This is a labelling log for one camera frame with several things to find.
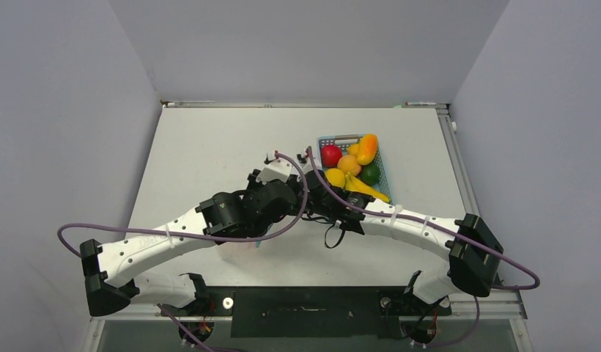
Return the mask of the orange yellow mango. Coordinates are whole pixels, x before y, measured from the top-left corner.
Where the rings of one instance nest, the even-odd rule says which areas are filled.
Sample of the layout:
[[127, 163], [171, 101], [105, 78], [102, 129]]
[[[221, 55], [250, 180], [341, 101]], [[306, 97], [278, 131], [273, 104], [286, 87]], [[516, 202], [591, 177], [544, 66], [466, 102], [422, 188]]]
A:
[[369, 133], [361, 137], [356, 155], [358, 164], [366, 166], [372, 163], [377, 154], [378, 146], [379, 141], [376, 135]]

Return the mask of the yellow banana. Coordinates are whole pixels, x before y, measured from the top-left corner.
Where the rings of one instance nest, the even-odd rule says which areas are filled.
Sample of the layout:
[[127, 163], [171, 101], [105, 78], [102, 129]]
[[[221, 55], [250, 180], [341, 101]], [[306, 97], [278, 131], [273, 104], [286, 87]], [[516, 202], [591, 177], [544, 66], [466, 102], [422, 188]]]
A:
[[355, 176], [352, 176], [350, 173], [345, 174], [344, 178], [345, 178], [344, 187], [347, 191], [354, 191], [354, 192], [366, 194], [366, 195], [372, 196], [376, 199], [380, 199], [383, 202], [387, 202], [387, 203], [391, 202], [390, 198], [387, 195], [385, 195], [379, 191], [376, 191], [373, 187], [368, 186], [367, 184], [363, 183], [361, 180], [359, 180]]

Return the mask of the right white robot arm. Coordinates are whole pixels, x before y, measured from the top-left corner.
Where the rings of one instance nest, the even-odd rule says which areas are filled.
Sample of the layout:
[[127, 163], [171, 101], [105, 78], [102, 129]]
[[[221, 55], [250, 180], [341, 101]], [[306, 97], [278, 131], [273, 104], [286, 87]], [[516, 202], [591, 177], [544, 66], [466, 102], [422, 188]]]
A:
[[434, 254], [441, 262], [431, 271], [417, 271], [407, 284], [405, 307], [421, 314], [452, 293], [488, 297], [503, 247], [485, 222], [426, 216], [392, 205], [356, 188], [329, 184], [320, 170], [306, 173], [312, 212], [334, 221], [339, 229], [401, 241]]

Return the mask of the green lime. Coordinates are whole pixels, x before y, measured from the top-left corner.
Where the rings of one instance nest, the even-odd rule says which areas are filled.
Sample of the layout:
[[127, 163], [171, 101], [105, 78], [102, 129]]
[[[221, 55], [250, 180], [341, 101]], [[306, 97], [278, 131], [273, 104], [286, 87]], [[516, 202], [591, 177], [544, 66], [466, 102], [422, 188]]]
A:
[[368, 186], [376, 186], [380, 182], [381, 171], [379, 166], [372, 162], [365, 165], [358, 178]]

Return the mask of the red apple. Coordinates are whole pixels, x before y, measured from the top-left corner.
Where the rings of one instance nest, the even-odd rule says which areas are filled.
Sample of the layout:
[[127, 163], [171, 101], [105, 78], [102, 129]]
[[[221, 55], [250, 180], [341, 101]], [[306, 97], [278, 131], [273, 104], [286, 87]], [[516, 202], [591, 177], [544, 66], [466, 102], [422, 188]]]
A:
[[328, 144], [320, 150], [322, 166], [325, 168], [335, 168], [342, 156], [342, 151], [334, 144]]

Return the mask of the peach fruit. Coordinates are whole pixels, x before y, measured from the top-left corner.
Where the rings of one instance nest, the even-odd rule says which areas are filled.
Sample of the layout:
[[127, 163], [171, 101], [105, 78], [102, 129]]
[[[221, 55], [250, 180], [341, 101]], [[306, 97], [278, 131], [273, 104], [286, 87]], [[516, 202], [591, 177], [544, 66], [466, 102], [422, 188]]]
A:
[[355, 155], [343, 155], [336, 165], [336, 167], [347, 174], [350, 173], [352, 176], [357, 176], [361, 170], [362, 165], [357, 162], [357, 157]]

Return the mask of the yellow lemon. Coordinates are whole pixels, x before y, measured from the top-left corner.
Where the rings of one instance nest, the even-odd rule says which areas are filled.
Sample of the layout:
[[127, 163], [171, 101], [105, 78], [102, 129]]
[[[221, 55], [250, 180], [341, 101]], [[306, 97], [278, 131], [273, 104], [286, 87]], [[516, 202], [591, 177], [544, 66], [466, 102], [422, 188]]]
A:
[[332, 168], [325, 171], [327, 181], [334, 187], [344, 188], [346, 185], [346, 174], [338, 169]]

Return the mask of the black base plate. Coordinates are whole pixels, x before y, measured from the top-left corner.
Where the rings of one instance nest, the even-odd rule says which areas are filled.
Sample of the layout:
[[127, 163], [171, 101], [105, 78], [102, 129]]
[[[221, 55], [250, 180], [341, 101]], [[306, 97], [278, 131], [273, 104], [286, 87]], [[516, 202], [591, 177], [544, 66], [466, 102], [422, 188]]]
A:
[[230, 317], [234, 338], [389, 338], [424, 303], [403, 287], [209, 287], [195, 315]]

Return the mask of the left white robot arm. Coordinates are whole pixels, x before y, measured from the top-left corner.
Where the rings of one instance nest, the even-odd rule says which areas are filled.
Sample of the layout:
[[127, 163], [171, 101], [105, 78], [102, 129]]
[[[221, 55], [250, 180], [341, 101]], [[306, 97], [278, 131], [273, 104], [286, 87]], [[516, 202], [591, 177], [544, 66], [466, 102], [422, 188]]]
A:
[[272, 224], [303, 215], [306, 180], [270, 181], [253, 189], [219, 192], [154, 230], [113, 243], [80, 245], [90, 315], [114, 314], [132, 303], [166, 304], [200, 315], [208, 292], [199, 274], [157, 276], [151, 269], [192, 251], [224, 243], [264, 241]]

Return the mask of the clear zip top bag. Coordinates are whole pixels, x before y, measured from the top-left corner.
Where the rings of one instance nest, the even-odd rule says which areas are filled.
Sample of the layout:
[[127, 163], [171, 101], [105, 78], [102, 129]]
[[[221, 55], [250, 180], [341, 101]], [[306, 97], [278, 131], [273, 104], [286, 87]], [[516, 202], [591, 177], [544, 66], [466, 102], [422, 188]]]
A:
[[241, 264], [259, 254], [261, 241], [226, 242], [215, 247], [219, 258], [225, 263]]

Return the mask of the blue plastic basket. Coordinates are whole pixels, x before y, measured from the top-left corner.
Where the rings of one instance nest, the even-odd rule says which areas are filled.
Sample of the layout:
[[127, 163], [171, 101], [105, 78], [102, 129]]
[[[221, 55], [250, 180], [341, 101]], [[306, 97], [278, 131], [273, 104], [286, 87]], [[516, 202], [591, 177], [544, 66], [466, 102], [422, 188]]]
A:
[[[338, 136], [322, 136], [322, 137], [320, 137], [317, 140], [319, 162], [322, 165], [321, 157], [320, 157], [320, 150], [322, 147], [324, 147], [328, 144], [336, 145], [342, 151], [343, 155], [355, 155], [356, 156], [357, 151], [358, 151], [359, 140], [363, 136], [364, 135], [358, 134], [358, 135], [338, 135]], [[388, 184], [387, 172], [386, 172], [386, 168], [383, 163], [382, 155], [380, 153], [380, 148], [378, 148], [377, 154], [376, 154], [373, 162], [379, 166], [380, 171], [381, 171], [380, 182], [376, 186], [373, 186], [373, 188], [376, 191], [379, 191], [379, 192], [387, 195], [390, 198], [390, 200], [392, 201], [391, 190], [390, 190], [390, 186]], [[325, 168], [322, 166], [322, 170], [324, 172], [327, 169], [332, 169], [332, 168]]]

